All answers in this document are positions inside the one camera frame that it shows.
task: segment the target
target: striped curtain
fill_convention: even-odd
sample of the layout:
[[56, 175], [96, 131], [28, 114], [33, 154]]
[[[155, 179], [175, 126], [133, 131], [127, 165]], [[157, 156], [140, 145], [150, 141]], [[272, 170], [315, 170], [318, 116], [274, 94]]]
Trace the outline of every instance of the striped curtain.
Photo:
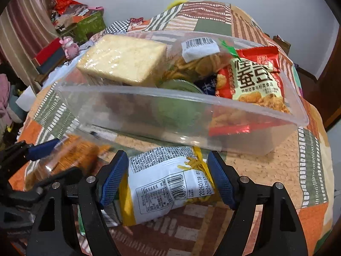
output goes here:
[[50, 20], [55, 0], [11, 0], [0, 16], [0, 53], [35, 92], [39, 74], [31, 60], [58, 35]]

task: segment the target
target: red snack package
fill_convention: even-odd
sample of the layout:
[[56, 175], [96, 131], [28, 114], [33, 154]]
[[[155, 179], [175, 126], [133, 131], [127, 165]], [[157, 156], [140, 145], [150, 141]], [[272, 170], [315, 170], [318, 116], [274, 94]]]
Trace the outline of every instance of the red snack package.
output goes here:
[[272, 72], [280, 72], [278, 61], [278, 48], [276, 46], [255, 47], [236, 50], [241, 58], [248, 59], [261, 65], [272, 67]]
[[[218, 71], [215, 95], [290, 113], [284, 104], [282, 80], [278, 73], [271, 71], [269, 65], [234, 58], [228, 66]], [[280, 125], [273, 118], [260, 116], [258, 120], [256, 116], [243, 110], [217, 107], [209, 135], [245, 133]]]

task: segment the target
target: checkered fabric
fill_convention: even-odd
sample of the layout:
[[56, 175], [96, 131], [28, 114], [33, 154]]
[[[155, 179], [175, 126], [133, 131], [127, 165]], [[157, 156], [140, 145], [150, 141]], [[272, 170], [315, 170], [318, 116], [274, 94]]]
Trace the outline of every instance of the checkered fabric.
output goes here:
[[131, 18], [124, 20], [124, 21], [115, 21], [112, 23], [111, 26], [107, 27], [104, 30], [104, 34], [121, 34], [121, 33], [126, 33], [130, 24]]

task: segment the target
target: pink stuffed toy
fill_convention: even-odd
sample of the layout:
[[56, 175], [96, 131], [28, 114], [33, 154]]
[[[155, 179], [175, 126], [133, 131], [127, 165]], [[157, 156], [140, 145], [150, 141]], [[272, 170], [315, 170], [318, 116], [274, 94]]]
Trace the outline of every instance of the pink stuffed toy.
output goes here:
[[72, 60], [79, 55], [79, 46], [73, 42], [73, 38], [65, 36], [63, 40], [59, 41], [65, 51], [66, 59]]

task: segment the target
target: bed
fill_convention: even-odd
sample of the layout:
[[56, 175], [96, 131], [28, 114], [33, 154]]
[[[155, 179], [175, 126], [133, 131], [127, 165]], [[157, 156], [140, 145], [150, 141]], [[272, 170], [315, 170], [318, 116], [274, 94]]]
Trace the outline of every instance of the bed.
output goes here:
[[[112, 24], [93, 36], [105, 33], [186, 30], [217, 33], [250, 40], [264, 46], [277, 46], [256, 21], [238, 7], [213, 1], [189, 1], [157, 16], [143, 20], [130, 18]], [[272, 185], [283, 182], [295, 205], [306, 237], [309, 255], [323, 243], [332, 227], [334, 175], [330, 146], [322, 119], [314, 106], [302, 98], [301, 84], [293, 62], [278, 46], [281, 71], [286, 74], [300, 96], [309, 117], [309, 125], [299, 128], [281, 145], [265, 156], [223, 153], [226, 164], [254, 182]], [[42, 90], [28, 113], [19, 140], [39, 144], [73, 131], [78, 120], [54, 90], [57, 83]], [[54, 122], [56, 116], [62, 122]], [[169, 145], [145, 137], [115, 135], [115, 151], [128, 156]], [[12, 178], [15, 189], [23, 189], [23, 178], [32, 170], [26, 164]], [[252, 230], [244, 255], [252, 252], [260, 224], [261, 207], [256, 208]], [[213, 255], [232, 217], [222, 202], [192, 204], [172, 210], [167, 216], [131, 227], [129, 235], [121, 227], [110, 233], [122, 255]], [[84, 253], [90, 253], [85, 237], [79, 236]]]

